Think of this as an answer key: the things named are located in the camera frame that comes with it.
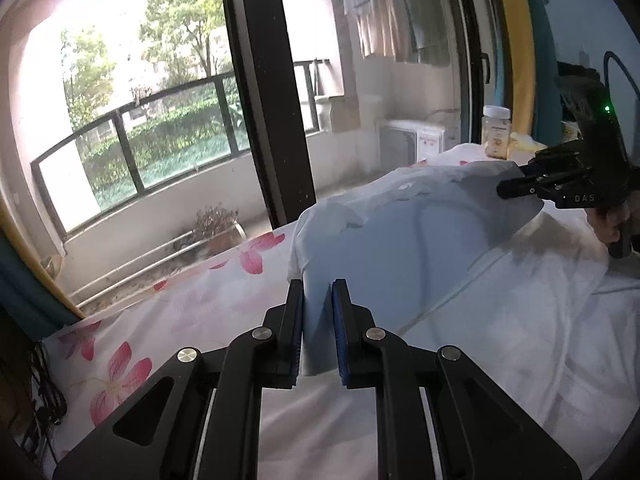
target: human hand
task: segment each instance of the human hand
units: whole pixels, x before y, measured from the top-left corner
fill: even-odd
[[[632,233],[640,234],[640,191],[634,191],[622,205],[601,214],[597,209],[585,209],[587,222],[603,244],[620,240],[620,224],[633,220]]]

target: metal railing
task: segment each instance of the metal railing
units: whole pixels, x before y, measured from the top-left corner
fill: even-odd
[[[306,134],[313,133],[319,130],[318,112],[315,106],[315,95],[317,95],[318,92],[321,91],[319,87],[319,81],[318,81],[318,65],[324,62],[328,62],[328,61],[327,60],[309,60],[309,61],[297,61],[294,63],[294,66],[301,66],[305,74],[306,93],[307,93],[307,98],[310,105],[309,107],[310,107],[311,118],[312,118],[312,128],[305,129]],[[310,68],[311,66],[314,67],[314,78],[312,78],[312,75],[311,75],[311,68]],[[156,92],[155,94],[149,95],[148,97],[141,98],[138,101],[132,101],[130,103],[127,103],[119,108],[116,108],[115,110],[112,110],[111,112],[101,115],[91,123],[86,124],[79,130],[75,131],[65,139],[58,142],[52,148],[49,148],[46,152],[41,154],[39,157],[37,157],[31,163],[31,172],[33,174],[34,181],[36,183],[38,191],[42,197],[42,201],[44,202],[44,206],[47,210],[47,213],[49,214],[49,217],[51,218],[51,221],[53,222],[56,228],[56,231],[58,232],[58,235],[61,237],[61,239],[67,240],[68,238],[79,233],[83,229],[89,227],[89,225],[94,224],[95,222],[99,221],[105,216],[113,213],[115,210],[123,208],[129,203],[135,202],[140,197],[148,195],[149,193],[152,193],[160,189],[161,187],[168,186],[169,184],[172,184],[177,180],[184,179],[185,177],[190,176],[191,174],[194,174],[198,171],[207,169],[213,165],[221,164],[222,162],[231,160],[243,153],[250,151],[249,148],[245,148],[243,150],[240,150],[238,148],[238,140],[236,139],[235,128],[231,118],[231,113],[229,111],[225,87],[223,85],[223,82],[225,79],[233,78],[233,77],[234,77],[233,72],[226,72],[218,75],[213,75],[207,78],[197,79],[195,81],[190,81],[179,86],[162,90],[162,91]],[[126,131],[124,120],[123,120],[123,115],[136,108],[156,102],[162,98],[177,94],[179,92],[182,92],[188,89],[194,89],[194,88],[198,88],[198,87],[201,87],[207,84],[212,84],[212,83],[214,85],[215,94],[218,99],[220,116],[222,117],[222,123],[224,126],[224,132],[226,135],[226,140],[228,141],[230,153],[222,156],[217,156],[212,160],[208,160],[207,162],[204,162],[203,164],[197,164],[192,168],[189,168],[178,174],[174,174],[168,178],[165,178],[164,180],[160,180],[159,182],[146,186],[143,182],[142,177],[140,176],[140,168],[136,163],[134,153],[131,149],[129,137],[127,136],[127,131]],[[127,165],[129,176],[133,182],[133,185],[135,186],[135,193],[130,196],[127,196],[123,200],[113,205],[108,206],[107,208],[101,210],[98,214],[88,218],[87,220],[83,221],[82,223],[68,230],[64,227],[62,220],[60,219],[60,215],[58,214],[56,206],[53,203],[53,200],[49,193],[49,189],[47,189],[47,185],[45,183],[40,164],[44,160],[46,160],[48,157],[56,153],[58,150],[68,145],[70,142],[74,142],[79,137],[87,134],[94,128],[97,128],[98,126],[104,123],[107,123],[109,121],[113,123],[114,129],[116,130],[116,135],[118,138],[117,142],[119,143],[120,148],[122,149],[122,155]]]
[[[311,113],[311,128],[306,128],[306,134],[312,134],[320,130],[320,124],[318,122],[318,109],[316,108],[316,96],[322,94],[322,88],[320,86],[320,77],[318,73],[318,67],[321,64],[328,64],[328,59],[314,59],[312,61],[294,61],[293,67],[301,66],[305,74],[305,86],[306,86],[306,98],[309,104],[309,111]],[[311,77],[311,66],[314,67],[314,76]]]

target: white bottle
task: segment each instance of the white bottle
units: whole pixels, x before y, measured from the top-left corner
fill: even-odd
[[[487,105],[482,109],[482,144],[487,156],[507,158],[511,135],[511,110]]]

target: air conditioner outdoor unit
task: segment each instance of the air conditioner outdoor unit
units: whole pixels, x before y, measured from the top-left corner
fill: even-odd
[[[379,121],[378,137],[380,170],[384,173],[412,166],[430,155],[453,148],[459,142],[455,129],[429,121]]]

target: jar lid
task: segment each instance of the jar lid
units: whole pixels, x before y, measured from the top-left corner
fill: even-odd
[[[501,106],[487,105],[482,109],[482,114],[486,117],[493,117],[494,119],[511,119],[511,110]]]

